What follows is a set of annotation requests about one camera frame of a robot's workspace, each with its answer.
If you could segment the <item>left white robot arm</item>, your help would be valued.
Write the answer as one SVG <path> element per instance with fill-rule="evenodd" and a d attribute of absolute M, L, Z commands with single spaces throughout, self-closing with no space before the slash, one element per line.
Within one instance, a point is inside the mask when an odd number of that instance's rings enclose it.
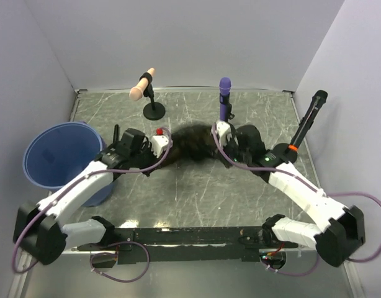
<path fill-rule="evenodd" d="M 62 252 L 78 246 L 95 244 L 106 250 L 117 239 L 115 226 L 102 217 L 69 224 L 69 218 L 93 195 L 112 185 L 120 175 L 150 174 L 166 158 L 171 134 L 158 129 L 148 138 L 137 129 L 115 133 L 114 142 L 60 190 L 34 204 L 22 205 L 16 217 L 14 249 L 22 249 L 36 261 L 48 265 Z"/>

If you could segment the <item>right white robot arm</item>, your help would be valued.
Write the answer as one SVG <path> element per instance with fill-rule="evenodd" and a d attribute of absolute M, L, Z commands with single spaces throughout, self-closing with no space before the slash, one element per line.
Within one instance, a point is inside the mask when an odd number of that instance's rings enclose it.
<path fill-rule="evenodd" d="M 347 207 L 317 188 L 295 168 L 295 150 L 282 143 L 265 154 L 250 171 L 288 196 L 311 219 L 300 222 L 284 215 L 269 217 L 262 238 L 269 247 L 292 242 L 317 251 L 327 264 L 338 267 L 365 243 L 364 214 Z"/>

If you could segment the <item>blue plastic trash bin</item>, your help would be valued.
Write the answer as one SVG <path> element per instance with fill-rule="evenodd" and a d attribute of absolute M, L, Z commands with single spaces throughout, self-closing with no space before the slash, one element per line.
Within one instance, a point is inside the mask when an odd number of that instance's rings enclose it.
<path fill-rule="evenodd" d="M 84 121 L 64 122 L 32 140 L 24 153 L 23 172 L 32 184 L 56 192 L 106 147 L 99 133 Z"/>

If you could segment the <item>black trash bag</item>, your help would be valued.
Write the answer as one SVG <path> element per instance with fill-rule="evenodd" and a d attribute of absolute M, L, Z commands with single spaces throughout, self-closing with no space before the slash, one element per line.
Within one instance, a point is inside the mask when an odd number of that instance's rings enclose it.
<path fill-rule="evenodd" d="M 219 160 L 220 154 L 211 133 L 211 125 L 189 124 L 171 132 L 173 145 L 167 157 L 157 169 L 172 165 L 203 163 L 207 160 Z"/>

